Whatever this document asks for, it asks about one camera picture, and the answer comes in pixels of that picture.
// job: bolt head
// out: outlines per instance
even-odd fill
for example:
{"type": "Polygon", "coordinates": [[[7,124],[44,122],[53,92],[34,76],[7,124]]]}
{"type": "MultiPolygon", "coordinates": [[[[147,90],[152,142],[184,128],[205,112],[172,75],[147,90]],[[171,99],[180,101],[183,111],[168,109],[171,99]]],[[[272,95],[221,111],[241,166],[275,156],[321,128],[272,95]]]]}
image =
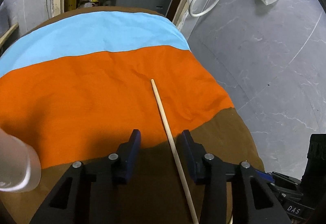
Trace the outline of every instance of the bolt head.
{"type": "Polygon", "coordinates": [[[206,154],[204,155],[204,157],[205,157],[205,159],[207,159],[207,160],[213,160],[213,159],[214,159],[214,155],[211,154],[211,153],[206,153],[206,154]]]}
{"type": "Polygon", "coordinates": [[[241,166],[243,167],[243,168],[249,168],[250,167],[250,163],[249,162],[247,162],[247,161],[243,161],[243,162],[241,162],[241,166]]]}
{"type": "Polygon", "coordinates": [[[118,159],[118,157],[119,157],[119,155],[116,154],[116,153],[111,153],[111,154],[109,155],[109,159],[112,160],[112,161],[118,159]]]}
{"type": "Polygon", "coordinates": [[[74,167],[74,168],[79,168],[79,167],[81,167],[81,162],[80,162],[80,161],[74,162],[74,163],[72,164],[72,167],[74,167]]]}

